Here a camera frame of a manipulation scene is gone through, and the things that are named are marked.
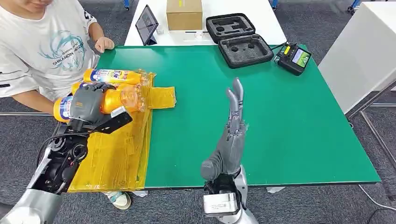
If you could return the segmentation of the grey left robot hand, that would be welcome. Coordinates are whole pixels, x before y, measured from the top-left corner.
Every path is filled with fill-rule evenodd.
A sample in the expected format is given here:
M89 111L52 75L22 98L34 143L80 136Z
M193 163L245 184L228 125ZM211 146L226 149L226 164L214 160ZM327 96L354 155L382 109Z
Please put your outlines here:
M73 94L70 121L78 120L90 124L100 121L104 117L101 103L105 93L115 89L115 86L104 82L82 83Z

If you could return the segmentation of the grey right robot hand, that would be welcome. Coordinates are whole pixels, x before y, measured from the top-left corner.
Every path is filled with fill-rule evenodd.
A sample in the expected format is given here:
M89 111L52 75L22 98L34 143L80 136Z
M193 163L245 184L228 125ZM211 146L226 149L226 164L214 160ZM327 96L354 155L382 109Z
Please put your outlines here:
M222 136L213 153L200 167L201 177L207 181L213 181L222 174L237 175L240 171L247 129L243 120L244 90L237 77L233 80L232 86L232 89L226 89L230 104Z

